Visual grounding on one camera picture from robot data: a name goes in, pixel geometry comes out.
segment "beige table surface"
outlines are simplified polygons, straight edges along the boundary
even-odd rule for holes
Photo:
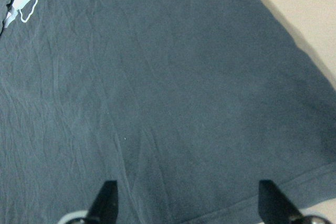
[[[261,0],[336,89],[336,0]],[[308,209],[336,223],[336,199]]]

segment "black plastic part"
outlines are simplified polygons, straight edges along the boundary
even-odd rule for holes
[[[87,224],[115,224],[118,217],[118,185],[106,181],[85,217]]]
[[[272,180],[259,182],[258,211],[265,224],[289,224],[303,219],[302,213]]]

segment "mask ear loop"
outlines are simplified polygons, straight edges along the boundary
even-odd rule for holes
[[[34,3],[34,5],[33,5],[33,9],[31,9],[31,12],[28,14],[28,17],[27,17],[26,19],[23,19],[23,14],[22,14],[22,12],[21,12],[21,9],[19,10],[19,12],[20,12],[20,14],[21,14],[21,21],[22,21],[23,23],[27,23],[27,21],[30,19],[31,15],[32,15],[33,12],[34,12],[34,9],[35,9],[35,6],[37,5],[37,3],[38,3],[38,0],[35,0],[35,3]]]

